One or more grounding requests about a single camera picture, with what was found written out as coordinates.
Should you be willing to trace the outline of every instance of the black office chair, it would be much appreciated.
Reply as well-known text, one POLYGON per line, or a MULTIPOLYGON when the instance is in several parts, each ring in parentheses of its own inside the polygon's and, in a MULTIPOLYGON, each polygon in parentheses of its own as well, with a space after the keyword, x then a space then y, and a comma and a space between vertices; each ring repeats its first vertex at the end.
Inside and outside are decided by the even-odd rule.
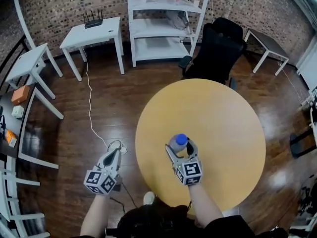
POLYGON ((233 65, 247 48, 242 36, 242 28, 225 18, 204 25, 202 45, 193 65, 186 70, 191 56, 183 57, 178 64, 182 79, 202 78, 225 84, 233 65))

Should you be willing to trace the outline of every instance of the human arm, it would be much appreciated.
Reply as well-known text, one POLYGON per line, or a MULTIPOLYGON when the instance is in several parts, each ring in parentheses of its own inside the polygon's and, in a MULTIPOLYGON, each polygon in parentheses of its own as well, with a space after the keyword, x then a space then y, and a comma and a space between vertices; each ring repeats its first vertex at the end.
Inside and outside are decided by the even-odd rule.
POLYGON ((188 186, 188 189, 194 212, 200 225, 205 228, 211 221, 223 218, 220 209, 207 195, 200 183, 188 186))
POLYGON ((80 236, 105 236, 109 217, 109 196, 96 195, 81 226, 80 236))

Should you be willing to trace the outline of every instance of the blue bottle cap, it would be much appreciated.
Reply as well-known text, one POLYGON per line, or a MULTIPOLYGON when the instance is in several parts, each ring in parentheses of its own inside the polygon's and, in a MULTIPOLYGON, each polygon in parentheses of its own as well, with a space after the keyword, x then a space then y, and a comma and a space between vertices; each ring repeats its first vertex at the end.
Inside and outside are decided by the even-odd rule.
POLYGON ((187 143, 187 136, 185 134, 178 134, 176 137, 176 143, 179 145, 184 145, 187 143))

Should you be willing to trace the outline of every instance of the round wooden table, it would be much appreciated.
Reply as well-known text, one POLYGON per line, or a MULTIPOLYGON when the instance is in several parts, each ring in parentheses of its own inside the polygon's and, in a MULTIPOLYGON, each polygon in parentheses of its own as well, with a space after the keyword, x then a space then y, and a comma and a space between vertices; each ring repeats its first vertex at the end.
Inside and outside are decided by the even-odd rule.
POLYGON ((190 202, 165 151, 178 133, 197 145, 202 185, 222 211, 251 193, 263 171, 265 138, 256 113, 238 93, 214 81, 187 79, 166 86, 145 106, 136 131, 137 161, 145 182, 170 206, 190 202))

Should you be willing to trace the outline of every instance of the dark brown floor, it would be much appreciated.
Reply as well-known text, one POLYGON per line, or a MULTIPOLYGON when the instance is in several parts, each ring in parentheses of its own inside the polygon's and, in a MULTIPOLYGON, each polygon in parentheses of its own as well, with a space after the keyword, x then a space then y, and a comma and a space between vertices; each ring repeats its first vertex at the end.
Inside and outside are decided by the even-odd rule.
MULTIPOLYGON (((73 58, 78 67, 83 67, 80 55, 73 58)), ((88 52, 93 88, 92 119, 94 129, 107 143, 120 139, 129 147, 128 154, 122 157, 120 172, 137 205, 141 205, 149 188, 135 157, 138 118, 149 99, 164 86, 179 80, 181 71, 176 62, 161 61, 132 68, 129 55, 124 58, 126 74, 120 75, 113 50, 88 52)), ((290 226, 296 215, 301 184, 317 171, 314 153, 297 160, 290 154, 289 134, 303 132, 309 123, 307 114, 300 110, 296 92, 283 72, 274 76, 278 69, 274 60, 266 59, 253 74, 252 69, 259 59, 255 55, 242 56, 231 72, 237 80, 237 92, 259 116, 266 139, 262 177, 239 209, 232 211, 239 212, 256 233, 276 225, 290 226)), ((28 205, 28 208, 32 205, 35 207, 32 210, 43 212, 47 230, 52 237, 60 238, 79 234, 94 197, 83 186, 83 179, 86 170, 91 169, 105 152, 105 147, 90 130, 86 75, 82 82, 78 82, 65 59, 59 59, 57 63, 64 77, 55 77, 51 82, 51 89, 56 94, 53 104, 64 113, 65 119, 59 122, 43 105, 36 103, 28 122, 33 133, 26 141, 30 152, 40 153, 41 159, 58 163, 60 168, 57 171, 26 162, 18 166, 20 170, 36 175, 41 182, 39 188, 20 188, 23 205, 28 205)), ((302 89, 307 94, 294 68, 286 66, 285 71, 297 90, 302 89)), ((306 141, 307 145, 314 143, 312 138, 306 141)), ((133 208, 125 191, 114 197, 125 203, 126 210, 133 208)), ((109 227, 116 226, 121 216, 121 206, 111 202, 109 227)))

